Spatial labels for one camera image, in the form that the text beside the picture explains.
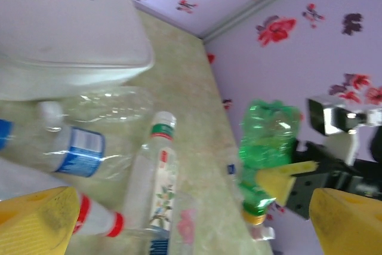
white bottle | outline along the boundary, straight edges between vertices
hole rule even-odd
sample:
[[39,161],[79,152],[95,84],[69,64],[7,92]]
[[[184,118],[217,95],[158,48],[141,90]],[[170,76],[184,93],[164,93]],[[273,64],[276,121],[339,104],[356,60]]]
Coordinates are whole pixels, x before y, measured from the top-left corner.
[[128,182],[122,212],[127,229],[150,229],[158,236],[169,236],[178,174],[172,148],[175,123],[169,112],[154,116],[150,140],[138,152]]
[[[0,158],[0,201],[60,186],[69,186],[50,174]],[[124,228],[120,213],[110,211],[77,191],[81,203],[74,234],[114,237]]]
[[41,121],[26,125],[0,119],[0,153],[19,164],[46,172],[97,179],[118,179],[132,156],[124,139],[62,124],[47,128]]
[[80,96],[68,97],[59,102],[40,102],[45,119],[57,127],[64,119],[70,122],[121,123],[139,119],[152,112],[153,99],[140,87],[115,87]]

blue bottle label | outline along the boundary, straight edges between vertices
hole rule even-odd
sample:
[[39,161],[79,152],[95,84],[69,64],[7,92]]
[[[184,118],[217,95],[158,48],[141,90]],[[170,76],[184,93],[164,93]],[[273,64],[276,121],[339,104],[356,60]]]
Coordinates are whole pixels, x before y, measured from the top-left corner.
[[75,176],[92,176],[104,157],[105,138],[100,133],[72,127],[68,153],[56,170]]
[[157,239],[151,241],[150,255],[167,255],[168,239]]
[[5,148],[13,129],[13,122],[0,119],[0,150]]

white container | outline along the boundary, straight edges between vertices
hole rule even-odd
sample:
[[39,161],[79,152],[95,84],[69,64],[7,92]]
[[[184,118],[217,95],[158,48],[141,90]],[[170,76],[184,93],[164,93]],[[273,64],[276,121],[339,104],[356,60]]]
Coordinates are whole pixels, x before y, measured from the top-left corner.
[[0,0],[0,100],[73,96],[149,69],[131,0]]

red and white bottle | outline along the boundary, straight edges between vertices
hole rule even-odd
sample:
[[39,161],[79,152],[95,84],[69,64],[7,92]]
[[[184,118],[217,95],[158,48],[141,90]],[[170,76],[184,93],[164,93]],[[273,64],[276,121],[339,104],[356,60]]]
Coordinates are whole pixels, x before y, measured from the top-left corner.
[[[0,201],[60,186],[66,182],[50,174],[0,158]],[[77,191],[81,203],[73,234],[118,236],[124,229],[124,217]]]

white bottle cap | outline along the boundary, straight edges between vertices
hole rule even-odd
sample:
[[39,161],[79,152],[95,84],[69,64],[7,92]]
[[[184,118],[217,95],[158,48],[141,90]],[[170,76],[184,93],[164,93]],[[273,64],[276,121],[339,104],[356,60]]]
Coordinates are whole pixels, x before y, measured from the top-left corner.
[[177,119],[172,113],[162,111],[155,114],[152,125],[165,124],[175,128],[176,123]]
[[60,128],[63,125],[64,112],[59,102],[39,102],[38,106],[46,127]]
[[275,238],[275,230],[263,225],[250,226],[249,232],[256,241],[271,240]]
[[261,229],[261,234],[264,240],[271,240],[276,237],[275,230],[272,227],[263,227]]

